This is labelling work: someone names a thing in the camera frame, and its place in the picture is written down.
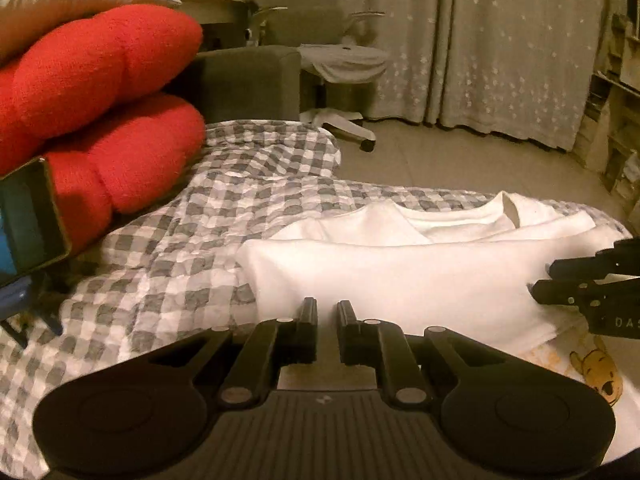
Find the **white Pooh t-shirt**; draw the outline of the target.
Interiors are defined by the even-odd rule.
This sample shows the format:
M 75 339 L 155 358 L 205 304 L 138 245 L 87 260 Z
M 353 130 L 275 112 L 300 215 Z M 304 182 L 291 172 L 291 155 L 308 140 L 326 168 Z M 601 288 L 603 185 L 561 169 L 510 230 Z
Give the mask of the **white Pooh t-shirt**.
M 500 193 L 468 210 L 426 212 L 391 200 L 291 223 L 236 255 L 260 320 L 317 301 L 328 324 L 347 300 L 360 318 L 419 335 L 440 325 L 581 380 L 611 404 L 615 460 L 639 445 L 639 345 L 589 333 L 574 307 L 543 306 L 529 286 L 558 259 L 611 248 L 620 231 L 585 211 L 561 214 Z

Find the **wooden shelf unit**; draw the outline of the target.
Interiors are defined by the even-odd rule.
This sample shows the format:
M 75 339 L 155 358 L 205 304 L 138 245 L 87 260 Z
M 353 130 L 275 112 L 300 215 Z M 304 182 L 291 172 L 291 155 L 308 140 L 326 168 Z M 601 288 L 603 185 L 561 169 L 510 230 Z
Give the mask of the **wooden shelf unit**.
M 639 36 L 628 16 L 612 16 L 604 67 L 596 70 L 572 156 L 632 211 L 639 200 Z

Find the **grey checkered bed quilt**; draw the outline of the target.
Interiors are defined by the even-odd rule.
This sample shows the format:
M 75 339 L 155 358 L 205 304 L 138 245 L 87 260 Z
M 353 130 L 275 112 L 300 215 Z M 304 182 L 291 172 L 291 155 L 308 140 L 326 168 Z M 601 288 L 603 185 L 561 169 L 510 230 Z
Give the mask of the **grey checkered bed quilt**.
M 334 137 L 298 122 L 222 122 L 171 200 L 111 232 L 53 270 L 42 306 L 63 325 L 55 336 L 28 320 L 22 349 L 1 341 L 1 469 L 35 479 L 47 470 L 32 415 L 53 388 L 200 330 L 262 321 L 236 255 L 291 223 L 391 200 L 416 211 L 468 210 L 494 195 L 401 188 L 337 179 Z M 627 236 L 620 222 L 585 205 L 538 200 L 561 214 L 585 211 Z

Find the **black phone stand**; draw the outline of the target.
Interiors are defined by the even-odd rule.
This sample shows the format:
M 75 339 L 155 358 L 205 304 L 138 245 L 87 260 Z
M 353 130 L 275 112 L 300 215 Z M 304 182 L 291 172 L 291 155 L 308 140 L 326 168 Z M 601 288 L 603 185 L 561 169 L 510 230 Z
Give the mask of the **black phone stand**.
M 37 272 L 23 276 L 1 289 L 1 329 L 22 349 L 27 348 L 28 338 L 24 327 L 17 330 L 11 325 L 10 318 L 14 316 L 30 314 L 33 318 L 40 318 L 55 336 L 63 333 L 61 321 L 41 303 L 42 296 L 51 284 L 52 280 L 46 272 Z

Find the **grey star curtain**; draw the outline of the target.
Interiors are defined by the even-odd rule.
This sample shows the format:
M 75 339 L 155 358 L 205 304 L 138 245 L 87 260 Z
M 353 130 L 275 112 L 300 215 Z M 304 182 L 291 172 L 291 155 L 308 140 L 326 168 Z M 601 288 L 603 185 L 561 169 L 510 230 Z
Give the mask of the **grey star curtain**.
M 341 0 L 375 10 L 369 42 L 390 57 L 371 119 L 468 127 L 570 151 L 608 18 L 626 0 Z

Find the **smartphone playing video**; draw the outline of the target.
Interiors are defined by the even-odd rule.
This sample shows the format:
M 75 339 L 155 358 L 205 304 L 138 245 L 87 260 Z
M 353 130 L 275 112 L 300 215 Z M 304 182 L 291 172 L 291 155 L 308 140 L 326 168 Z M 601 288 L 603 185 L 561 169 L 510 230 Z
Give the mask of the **smartphone playing video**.
M 69 254 L 50 165 L 36 157 L 1 178 L 1 286 Z

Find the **grey garment on chair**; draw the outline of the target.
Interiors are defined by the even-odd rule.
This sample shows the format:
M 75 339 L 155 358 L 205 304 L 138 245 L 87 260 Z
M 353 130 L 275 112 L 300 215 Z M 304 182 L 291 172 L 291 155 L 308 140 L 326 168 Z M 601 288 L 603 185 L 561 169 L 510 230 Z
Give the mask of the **grey garment on chair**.
M 300 66 L 330 84 L 370 84 L 386 70 L 388 54 L 348 44 L 302 44 Z

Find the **red knitted cushion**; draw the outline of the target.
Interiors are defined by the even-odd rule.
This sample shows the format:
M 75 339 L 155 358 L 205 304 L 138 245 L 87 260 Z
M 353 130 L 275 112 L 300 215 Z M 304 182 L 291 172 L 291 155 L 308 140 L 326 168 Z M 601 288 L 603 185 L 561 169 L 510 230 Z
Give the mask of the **red knitted cushion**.
M 116 214 L 165 196 L 200 151 L 202 114 L 164 88 L 202 39 L 182 12 L 127 4 L 58 26 L 2 66 L 2 174 L 47 159 L 75 254 Z

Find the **grey office chair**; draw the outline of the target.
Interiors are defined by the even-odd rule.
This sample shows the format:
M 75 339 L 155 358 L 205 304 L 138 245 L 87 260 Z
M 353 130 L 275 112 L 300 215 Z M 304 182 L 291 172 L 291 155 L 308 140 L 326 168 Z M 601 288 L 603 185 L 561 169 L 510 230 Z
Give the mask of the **grey office chair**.
M 300 69 L 314 76 L 314 105 L 299 119 L 315 127 L 330 127 L 360 143 L 360 150 L 372 152 L 373 131 L 364 128 L 359 112 L 338 110 L 326 104 L 326 86 L 372 84 L 387 66 L 388 54 L 360 46 L 349 37 L 352 29 L 369 18 L 382 18 L 382 11 L 346 14 L 338 0 L 247 0 L 252 7 L 248 38 L 258 46 L 296 49 Z

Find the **white desk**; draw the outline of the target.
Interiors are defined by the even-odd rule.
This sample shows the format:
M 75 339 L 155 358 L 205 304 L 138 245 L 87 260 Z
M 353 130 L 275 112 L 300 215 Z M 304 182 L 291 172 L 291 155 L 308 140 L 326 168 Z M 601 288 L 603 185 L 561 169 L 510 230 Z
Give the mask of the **white desk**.
M 200 24 L 235 24 L 247 22 L 247 5 L 243 0 L 179 0 L 179 11 Z

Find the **beige pillow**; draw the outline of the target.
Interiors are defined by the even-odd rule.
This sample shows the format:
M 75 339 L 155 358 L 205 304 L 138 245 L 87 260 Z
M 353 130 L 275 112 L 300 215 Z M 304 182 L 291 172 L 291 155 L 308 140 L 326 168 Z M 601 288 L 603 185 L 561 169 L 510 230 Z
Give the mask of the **beige pillow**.
M 152 3 L 168 8 L 180 0 L 1 0 L 1 61 L 18 55 L 40 37 L 69 21 L 126 6 Z

